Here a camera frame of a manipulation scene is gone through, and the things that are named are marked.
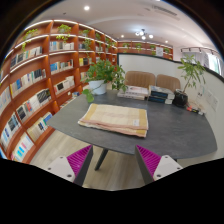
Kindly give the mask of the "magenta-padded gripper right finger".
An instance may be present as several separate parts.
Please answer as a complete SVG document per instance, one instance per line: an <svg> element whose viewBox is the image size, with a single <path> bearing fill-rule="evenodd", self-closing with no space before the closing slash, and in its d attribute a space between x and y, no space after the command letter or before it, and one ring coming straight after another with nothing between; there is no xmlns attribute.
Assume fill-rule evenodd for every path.
<svg viewBox="0 0 224 224"><path fill-rule="evenodd" d="M135 156L145 184L152 183L182 169L169 155L159 156L139 145L135 146Z"/></svg>

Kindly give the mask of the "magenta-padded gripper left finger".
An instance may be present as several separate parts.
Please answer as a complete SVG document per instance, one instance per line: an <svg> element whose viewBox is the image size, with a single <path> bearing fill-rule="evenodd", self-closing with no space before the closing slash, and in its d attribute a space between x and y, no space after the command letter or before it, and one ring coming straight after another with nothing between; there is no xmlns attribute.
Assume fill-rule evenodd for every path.
<svg viewBox="0 0 224 224"><path fill-rule="evenodd" d="M93 146L88 145L69 156L59 156L51 162L47 171L82 186L93 156Z"/></svg>

